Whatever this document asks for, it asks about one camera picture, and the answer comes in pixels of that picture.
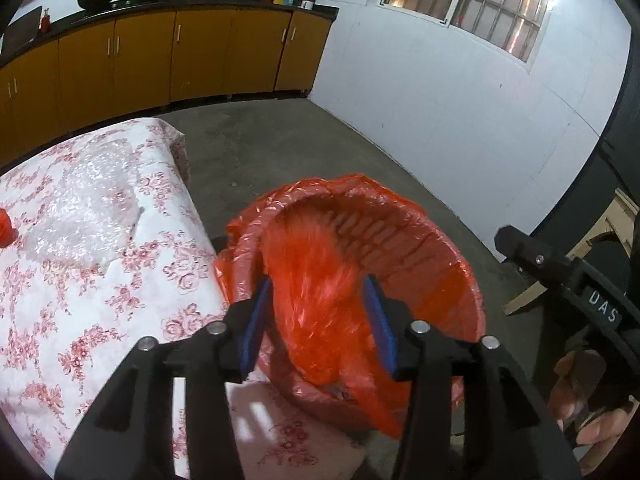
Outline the floral white red tablecloth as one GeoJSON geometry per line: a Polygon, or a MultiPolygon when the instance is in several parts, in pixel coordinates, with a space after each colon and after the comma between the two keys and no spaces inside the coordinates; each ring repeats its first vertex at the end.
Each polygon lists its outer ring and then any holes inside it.
{"type": "Polygon", "coordinates": [[[139,339],[188,338],[226,312],[188,177],[182,133],[140,118],[56,144],[1,178],[1,206],[18,234],[1,253],[1,409],[44,471],[55,470],[85,411],[139,339]],[[63,172],[89,143],[116,139],[134,148],[143,208],[126,246],[104,272],[27,258],[25,234],[63,172]]]}

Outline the dark cutting board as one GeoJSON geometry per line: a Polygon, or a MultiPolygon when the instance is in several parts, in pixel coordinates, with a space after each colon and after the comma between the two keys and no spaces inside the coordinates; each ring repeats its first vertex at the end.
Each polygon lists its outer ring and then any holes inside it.
{"type": "Polygon", "coordinates": [[[2,40],[2,56],[12,56],[38,36],[42,6],[37,6],[9,24],[2,40]]]}

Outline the lower wooden kitchen cabinets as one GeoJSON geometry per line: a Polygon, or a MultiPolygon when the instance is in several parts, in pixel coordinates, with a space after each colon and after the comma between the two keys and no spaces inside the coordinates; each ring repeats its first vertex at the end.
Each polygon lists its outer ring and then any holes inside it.
{"type": "Polygon", "coordinates": [[[334,6],[117,1],[78,12],[1,59],[1,163],[66,134],[197,100],[306,96],[334,6]]]}

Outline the red plastic trash basket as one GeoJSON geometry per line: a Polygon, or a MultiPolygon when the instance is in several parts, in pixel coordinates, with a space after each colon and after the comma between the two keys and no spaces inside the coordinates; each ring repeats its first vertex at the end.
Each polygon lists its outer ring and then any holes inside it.
{"type": "Polygon", "coordinates": [[[224,299],[263,276],[273,315],[259,366],[289,401],[345,430],[398,438],[409,387],[384,370],[364,306],[373,275],[387,297],[442,333],[476,341],[484,301],[470,264],[426,212],[362,174],[309,178],[249,204],[227,226],[215,272],[224,299]]]}

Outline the small red plastic bag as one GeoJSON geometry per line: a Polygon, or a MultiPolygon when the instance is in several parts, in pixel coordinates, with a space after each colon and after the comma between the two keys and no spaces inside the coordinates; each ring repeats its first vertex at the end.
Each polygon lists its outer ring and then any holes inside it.
{"type": "Polygon", "coordinates": [[[0,209],[0,248],[7,248],[17,239],[17,229],[14,228],[11,218],[5,209],[0,209]]]}

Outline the red bottle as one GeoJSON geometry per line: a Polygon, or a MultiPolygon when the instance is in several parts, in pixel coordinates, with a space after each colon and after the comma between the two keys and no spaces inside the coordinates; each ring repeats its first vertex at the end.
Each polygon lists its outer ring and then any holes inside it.
{"type": "Polygon", "coordinates": [[[49,9],[44,9],[42,12],[42,17],[40,20],[40,27],[39,27],[39,35],[45,35],[48,32],[50,32],[51,29],[51,17],[49,14],[49,9]]]}

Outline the clear bubble wrap roll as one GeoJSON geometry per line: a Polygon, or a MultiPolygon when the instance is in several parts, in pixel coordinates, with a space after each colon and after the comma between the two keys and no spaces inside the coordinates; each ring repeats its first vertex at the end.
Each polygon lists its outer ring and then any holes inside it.
{"type": "Polygon", "coordinates": [[[26,257],[76,270],[106,271],[142,215],[139,169],[126,139],[93,141],[64,172],[24,237],[26,257]]]}

